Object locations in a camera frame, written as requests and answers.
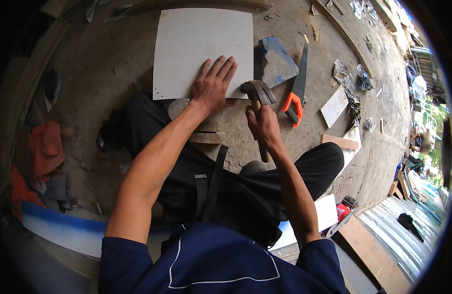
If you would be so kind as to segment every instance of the claw hammer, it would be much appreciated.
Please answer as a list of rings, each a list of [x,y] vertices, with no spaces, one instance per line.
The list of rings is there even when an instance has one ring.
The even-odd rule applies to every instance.
[[[254,110],[255,114],[258,115],[258,111],[262,105],[274,104],[277,102],[275,95],[270,90],[270,88],[263,81],[254,79],[248,82],[245,82],[241,85],[239,90],[242,93],[247,94],[247,97],[250,99],[250,105]],[[270,161],[270,154],[264,145],[258,144],[258,149],[260,151],[260,157],[263,162]]]

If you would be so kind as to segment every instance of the orange saw handle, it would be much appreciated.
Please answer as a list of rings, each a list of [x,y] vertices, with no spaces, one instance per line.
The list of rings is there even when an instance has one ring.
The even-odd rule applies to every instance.
[[[297,113],[289,108],[291,106],[291,102],[294,102],[296,104]],[[301,106],[301,99],[293,92],[289,92],[288,99],[286,100],[285,106],[283,106],[282,111],[286,113],[288,118],[294,123],[294,127],[299,126],[301,117],[303,116],[303,107]]]

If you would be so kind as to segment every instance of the concrete floor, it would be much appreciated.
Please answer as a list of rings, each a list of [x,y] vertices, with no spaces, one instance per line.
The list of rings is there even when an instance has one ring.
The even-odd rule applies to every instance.
[[[73,25],[54,53],[49,67],[54,67],[62,79],[58,103],[50,117],[60,121],[62,127],[72,127],[77,136],[64,143],[69,192],[80,200],[82,206],[96,212],[95,200],[103,203],[104,214],[109,215],[114,198],[131,160],[127,151],[101,153],[96,147],[98,129],[110,112],[135,93],[133,81],[143,89],[152,89],[154,45],[160,10],[151,10],[126,19],[103,24],[115,6],[129,4],[130,0],[112,0],[97,7],[94,20],[85,20],[85,8],[74,12],[68,19]],[[256,10],[239,6],[217,5],[210,7],[237,9],[253,14],[254,43],[269,37],[278,37],[296,63],[299,62],[305,39],[310,41],[305,96],[304,117],[298,128],[293,128],[281,108],[291,90],[293,79],[273,89],[278,103],[272,106],[281,126],[282,137],[293,159],[320,143],[320,134],[342,136],[351,126],[352,113],[348,108],[327,129],[318,109],[335,91],[332,70],[335,59],[340,59],[357,77],[357,56],[347,45],[337,29],[326,18],[311,14],[310,0],[274,1],[269,10]],[[330,188],[337,201],[350,194],[360,203],[359,211],[379,203],[389,191],[395,168],[404,150],[411,116],[404,60],[394,39],[381,23],[374,27],[368,20],[359,21],[350,6],[339,0],[346,10],[334,15],[348,28],[362,54],[373,66],[374,90],[359,91],[362,123],[373,117],[374,131],[362,135],[362,148],[341,176]],[[264,16],[275,13],[275,19],[265,21]],[[318,40],[313,38],[313,27]],[[368,35],[374,46],[371,53],[364,42]],[[376,98],[384,85],[384,93]],[[244,110],[247,101],[239,101],[233,108],[210,117],[219,121],[220,130],[227,134],[229,146],[224,168],[238,173],[254,159],[259,159],[257,143],[248,130]],[[186,100],[176,100],[169,105],[172,118],[181,112]],[[379,120],[387,125],[380,133]],[[219,146],[201,146],[211,158],[216,157]]]

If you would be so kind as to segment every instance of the wooden hammer handle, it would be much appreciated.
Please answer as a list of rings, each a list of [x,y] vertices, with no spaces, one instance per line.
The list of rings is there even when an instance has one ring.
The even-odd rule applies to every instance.
[[[258,110],[260,107],[260,102],[258,100],[251,100],[250,105],[252,106],[252,109],[254,110],[256,116],[258,115]],[[265,148],[264,145],[258,144],[258,150],[260,151],[260,157],[262,158],[263,162],[270,162],[270,154],[267,151],[267,148]]]

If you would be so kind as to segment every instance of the white stripe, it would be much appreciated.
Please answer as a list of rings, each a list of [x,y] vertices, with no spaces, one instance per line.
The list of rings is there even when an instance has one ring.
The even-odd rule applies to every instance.
[[[182,240],[182,236],[180,236],[180,239],[178,240],[178,251],[177,251],[177,256],[175,257],[174,262],[172,263],[172,265],[171,265],[170,268],[169,268],[169,279],[170,279],[170,282],[169,282],[169,288],[170,288],[170,289],[185,289],[185,288],[187,288],[187,287],[189,287],[189,286],[191,286],[191,285],[195,285],[195,284],[225,284],[225,283],[236,282],[236,281],[240,281],[240,280],[244,280],[244,279],[250,279],[250,280],[253,280],[253,281],[256,281],[256,282],[266,282],[266,281],[270,281],[270,280],[274,280],[274,279],[280,278],[280,273],[278,272],[278,268],[277,268],[277,265],[276,265],[275,261],[273,260],[273,257],[271,256],[271,254],[270,254],[268,251],[264,250],[264,252],[265,252],[267,255],[270,256],[271,261],[273,262],[273,266],[275,267],[275,270],[276,270],[276,272],[277,272],[277,276],[274,277],[274,278],[269,278],[269,279],[254,279],[254,278],[252,278],[252,277],[242,277],[242,278],[238,278],[238,279],[234,279],[234,280],[227,280],[227,281],[205,281],[205,282],[194,282],[194,283],[191,283],[191,284],[189,284],[189,285],[182,286],[182,287],[173,287],[173,286],[171,286],[171,285],[172,285],[172,267],[174,266],[174,263],[177,261],[177,258],[178,258],[179,254],[180,254],[180,240]]]

